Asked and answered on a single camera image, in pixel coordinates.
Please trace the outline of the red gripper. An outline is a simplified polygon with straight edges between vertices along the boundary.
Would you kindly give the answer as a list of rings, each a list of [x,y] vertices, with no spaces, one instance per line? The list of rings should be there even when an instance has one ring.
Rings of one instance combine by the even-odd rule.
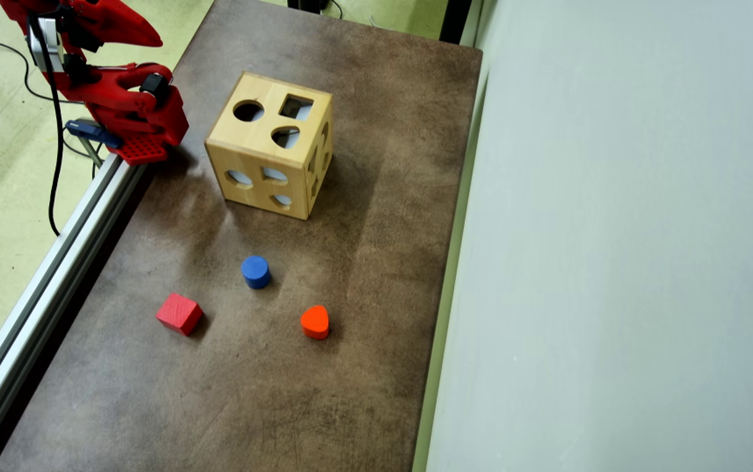
[[[161,47],[157,30],[121,1],[35,1],[26,8],[31,19],[52,19],[68,52],[97,52],[103,43]]]

